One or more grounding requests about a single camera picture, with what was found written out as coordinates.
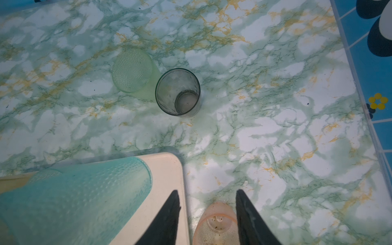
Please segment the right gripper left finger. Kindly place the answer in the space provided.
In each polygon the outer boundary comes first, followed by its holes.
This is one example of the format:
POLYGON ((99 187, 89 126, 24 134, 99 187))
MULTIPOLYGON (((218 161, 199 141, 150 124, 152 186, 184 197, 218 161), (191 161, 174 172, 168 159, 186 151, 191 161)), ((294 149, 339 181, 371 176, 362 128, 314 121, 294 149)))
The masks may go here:
POLYGON ((180 210, 178 191, 174 190, 136 245, 175 245, 180 210))

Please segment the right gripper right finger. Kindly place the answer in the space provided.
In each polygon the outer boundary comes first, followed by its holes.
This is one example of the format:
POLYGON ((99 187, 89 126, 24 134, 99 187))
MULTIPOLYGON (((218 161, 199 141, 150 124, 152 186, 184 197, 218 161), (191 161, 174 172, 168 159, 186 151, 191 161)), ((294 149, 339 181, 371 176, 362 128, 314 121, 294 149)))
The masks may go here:
POLYGON ((236 216, 241 245, 281 245, 242 189, 236 192, 236 216))

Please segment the teal dotted glass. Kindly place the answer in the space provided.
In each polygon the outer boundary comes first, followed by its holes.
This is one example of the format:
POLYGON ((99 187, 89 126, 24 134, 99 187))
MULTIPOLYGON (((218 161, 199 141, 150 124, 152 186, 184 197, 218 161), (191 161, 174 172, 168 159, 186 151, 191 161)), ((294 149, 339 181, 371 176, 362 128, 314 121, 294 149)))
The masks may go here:
POLYGON ((39 171, 1 194, 1 244, 107 245, 151 189, 135 157, 39 171))

